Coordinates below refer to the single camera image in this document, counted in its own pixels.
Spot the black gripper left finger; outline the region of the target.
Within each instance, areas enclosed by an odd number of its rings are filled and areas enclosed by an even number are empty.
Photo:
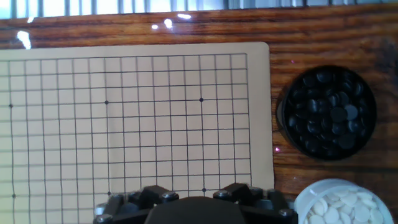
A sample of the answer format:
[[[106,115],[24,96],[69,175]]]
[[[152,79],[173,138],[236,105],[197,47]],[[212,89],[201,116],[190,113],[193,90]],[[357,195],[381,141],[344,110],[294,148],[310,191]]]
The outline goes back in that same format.
[[[178,193],[158,185],[124,194],[112,194],[107,202],[95,206],[94,224],[145,223],[157,205],[179,198]]]

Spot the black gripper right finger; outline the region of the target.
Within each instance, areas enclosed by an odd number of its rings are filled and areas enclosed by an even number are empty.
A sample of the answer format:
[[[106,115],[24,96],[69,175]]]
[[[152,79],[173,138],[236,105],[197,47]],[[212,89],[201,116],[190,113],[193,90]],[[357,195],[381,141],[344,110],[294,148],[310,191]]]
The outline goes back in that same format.
[[[289,206],[284,194],[248,184],[233,183],[213,194],[215,200],[231,206],[238,223],[298,224],[299,215]]]

